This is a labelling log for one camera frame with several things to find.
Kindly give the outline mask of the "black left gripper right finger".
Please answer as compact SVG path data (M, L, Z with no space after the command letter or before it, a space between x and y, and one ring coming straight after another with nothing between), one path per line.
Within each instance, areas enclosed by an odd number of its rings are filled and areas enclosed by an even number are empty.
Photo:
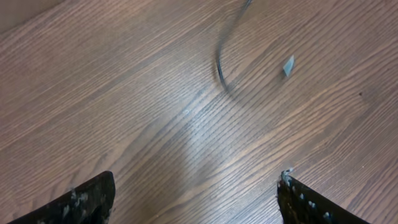
M281 172L277 203L284 224L369 224L310 187Z

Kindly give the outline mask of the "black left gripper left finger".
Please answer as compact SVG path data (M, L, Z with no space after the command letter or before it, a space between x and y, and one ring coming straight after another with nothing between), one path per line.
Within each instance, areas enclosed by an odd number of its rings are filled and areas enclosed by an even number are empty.
M114 175L107 170L9 224L107 224L115 195Z

